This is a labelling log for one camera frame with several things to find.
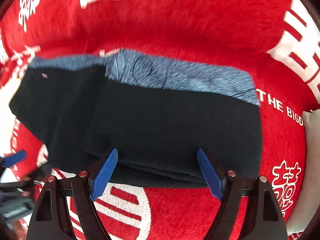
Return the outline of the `red blanket with white characters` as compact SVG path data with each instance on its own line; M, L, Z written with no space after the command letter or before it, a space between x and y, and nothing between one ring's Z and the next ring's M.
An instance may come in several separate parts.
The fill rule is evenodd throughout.
M50 163L46 145L9 107L33 59L122 49L248 72L262 136L259 174L249 179L268 179L286 225L304 179L303 112L319 110L319 28L302 0L9 0L1 14L1 157L27 155L4 181ZM52 167L57 179L79 173ZM221 205L204 181L140 187L110 178L94 206L112 239L204 239Z

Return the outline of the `black pants with grey lining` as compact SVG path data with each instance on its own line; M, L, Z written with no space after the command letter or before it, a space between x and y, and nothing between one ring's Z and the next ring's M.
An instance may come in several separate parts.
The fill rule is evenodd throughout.
M260 104L234 67L122 49L29 64L9 107L61 171L78 173L115 148L113 183L204 187L204 147L246 178L260 170Z

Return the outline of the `beige pillow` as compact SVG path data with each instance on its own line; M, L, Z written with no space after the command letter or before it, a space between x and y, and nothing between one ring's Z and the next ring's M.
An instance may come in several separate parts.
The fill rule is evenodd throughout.
M286 227L288 233L306 229L319 206L319 110L303 112L306 136L306 165L302 188Z

